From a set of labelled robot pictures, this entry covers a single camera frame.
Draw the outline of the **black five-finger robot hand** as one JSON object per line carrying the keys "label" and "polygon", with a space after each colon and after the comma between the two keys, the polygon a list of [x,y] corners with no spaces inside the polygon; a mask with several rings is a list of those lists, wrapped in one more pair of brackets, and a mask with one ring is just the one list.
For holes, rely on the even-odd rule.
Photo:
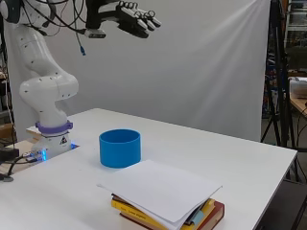
{"label": "black five-finger robot hand", "polygon": [[144,11],[137,2],[128,0],[85,0],[86,21],[84,35],[88,38],[105,38],[101,29],[104,22],[112,21],[117,28],[139,38],[148,38],[149,32],[161,26],[155,11]]}

